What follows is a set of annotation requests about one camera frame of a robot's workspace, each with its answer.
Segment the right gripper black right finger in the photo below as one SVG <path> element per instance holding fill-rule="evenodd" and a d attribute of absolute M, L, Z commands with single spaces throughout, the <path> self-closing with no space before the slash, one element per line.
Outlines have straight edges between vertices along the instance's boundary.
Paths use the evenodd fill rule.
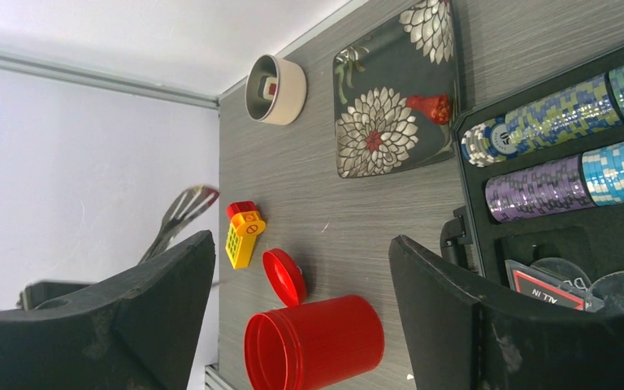
<path fill-rule="evenodd" d="M 407 236 L 388 251 L 419 389 L 624 389 L 624 314 L 526 297 Z"/>

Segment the white black sushi piece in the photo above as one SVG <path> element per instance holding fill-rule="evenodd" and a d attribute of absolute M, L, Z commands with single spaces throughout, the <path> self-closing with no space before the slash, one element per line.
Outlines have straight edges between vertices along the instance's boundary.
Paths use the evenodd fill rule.
<path fill-rule="evenodd" d="M 260 78 L 257 95 L 264 101 L 272 102 L 275 99 L 278 88 L 276 76 L 262 76 Z"/>

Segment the metal tongs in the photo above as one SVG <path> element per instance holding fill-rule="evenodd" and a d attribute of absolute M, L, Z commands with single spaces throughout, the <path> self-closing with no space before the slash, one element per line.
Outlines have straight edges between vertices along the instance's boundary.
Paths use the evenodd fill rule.
<path fill-rule="evenodd" d="M 209 185 L 197 185 L 182 191 L 162 217 L 158 235 L 145 251 L 139 264 L 163 253 L 171 241 L 194 219 L 202 215 L 219 198 L 219 190 Z"/>

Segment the red orange food piece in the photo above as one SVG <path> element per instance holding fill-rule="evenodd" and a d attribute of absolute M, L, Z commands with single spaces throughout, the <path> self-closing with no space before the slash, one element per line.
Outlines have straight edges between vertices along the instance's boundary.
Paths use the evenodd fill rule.
<path fill-rule="evenodd" d="M 446 125 L 452 117 L 452 106 L 446 94 L 430 97 L 413 95 L 407 98 L 406 105 L 421 112 L 435 124 Z"/>

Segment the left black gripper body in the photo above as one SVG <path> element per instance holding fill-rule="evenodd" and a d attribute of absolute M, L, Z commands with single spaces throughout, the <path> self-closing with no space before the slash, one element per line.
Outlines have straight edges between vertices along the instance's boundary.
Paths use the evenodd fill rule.
<path fill-rule="evenodd" d="M 27 285 L 20 293 L 18 308 L 32 310 L 40 304 L 93 285 L 90 282 L 40 280 Z"/>

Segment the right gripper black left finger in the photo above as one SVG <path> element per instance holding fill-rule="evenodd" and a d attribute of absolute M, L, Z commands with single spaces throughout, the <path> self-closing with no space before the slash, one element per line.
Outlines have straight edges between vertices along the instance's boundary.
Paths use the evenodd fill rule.
<path fill-rule="evenodd" d="M 0 389 L 184 389 L 215 270 L 201 231 L 146 262 L 0 311 Z"/>

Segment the red cylindrical container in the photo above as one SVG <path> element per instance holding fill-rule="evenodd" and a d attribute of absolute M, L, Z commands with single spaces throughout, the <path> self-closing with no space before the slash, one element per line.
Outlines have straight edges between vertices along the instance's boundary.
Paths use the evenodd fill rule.
<path fill-rule="evenodd" d="M 375 369 L 384 330 L 357 295 L 257 313 L 244 334 L 245 368 L 255 389 L 320 389 Z"/>

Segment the red round lid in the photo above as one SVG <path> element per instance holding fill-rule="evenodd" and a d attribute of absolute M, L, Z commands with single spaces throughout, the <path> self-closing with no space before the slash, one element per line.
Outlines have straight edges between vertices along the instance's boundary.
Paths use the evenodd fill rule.
<path fill-rule="evenodd" d="M 274 293 L 286 307 L 305 302 L 306 281 L 290 255 L 282 249 L 269 249 L 262 254 L 262 265 Z"/>

